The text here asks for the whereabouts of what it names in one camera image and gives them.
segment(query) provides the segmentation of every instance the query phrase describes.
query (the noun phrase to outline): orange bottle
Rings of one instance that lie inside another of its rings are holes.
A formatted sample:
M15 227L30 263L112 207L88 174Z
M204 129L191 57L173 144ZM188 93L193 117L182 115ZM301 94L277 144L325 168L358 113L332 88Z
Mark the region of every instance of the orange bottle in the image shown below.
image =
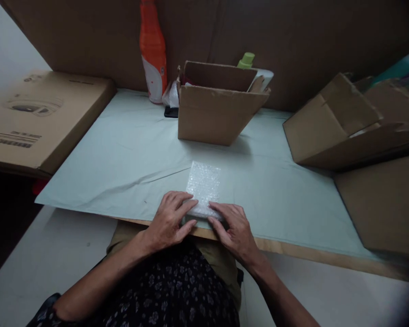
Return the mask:
M167 87L167 58L155 0L141 0L140 49L150 101L161 104Z

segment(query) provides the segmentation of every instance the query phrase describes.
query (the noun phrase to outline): bubble wrap package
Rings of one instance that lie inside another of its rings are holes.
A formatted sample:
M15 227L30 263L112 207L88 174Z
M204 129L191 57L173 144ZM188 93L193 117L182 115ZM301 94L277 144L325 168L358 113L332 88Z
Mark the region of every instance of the bubble wrap package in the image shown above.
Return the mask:
M193 194L192 199L198 200L199 203L188 212L189 215L200 218L211 216L223 220L217 212L208 207L209 201L218 202L219 200L220 173L220 168L196 161L192 162L186 191Z

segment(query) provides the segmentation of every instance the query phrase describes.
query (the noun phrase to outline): white floor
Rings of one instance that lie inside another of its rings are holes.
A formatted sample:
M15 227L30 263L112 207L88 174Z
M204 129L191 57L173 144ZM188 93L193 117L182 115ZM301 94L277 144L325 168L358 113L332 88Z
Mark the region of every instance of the white floor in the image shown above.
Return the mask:
M111 218L44 207L0 270L0 327L26 325L48 296L84 276L105 255L115 226ZM409 303L409 283L267 255L321 326L391 326ZM273 325L247 272L242 296L241 326Z

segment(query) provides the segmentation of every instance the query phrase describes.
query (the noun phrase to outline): light blue paper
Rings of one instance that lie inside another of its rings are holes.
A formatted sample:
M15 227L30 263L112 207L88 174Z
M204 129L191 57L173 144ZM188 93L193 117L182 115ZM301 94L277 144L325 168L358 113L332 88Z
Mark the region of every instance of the light blue paper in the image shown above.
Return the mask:
M221 168L220 201L243 206L255 236L376 258L332 178L293 162L282 127L289 116L262 109L232 146L197 143L178 140L177 120L147 95L119 90L36 202L152 220L166 192L186 190L195 160Z

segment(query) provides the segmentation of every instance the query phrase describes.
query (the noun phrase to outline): white plastic bag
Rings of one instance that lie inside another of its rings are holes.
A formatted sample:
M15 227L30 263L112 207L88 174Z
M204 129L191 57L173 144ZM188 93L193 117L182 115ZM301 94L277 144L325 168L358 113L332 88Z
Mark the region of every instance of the white plastic bag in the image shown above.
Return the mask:
M179 107L179 95L177 94L177 83L170 82L167 89L162 96L162 102L169 106L170 108L178 108Z

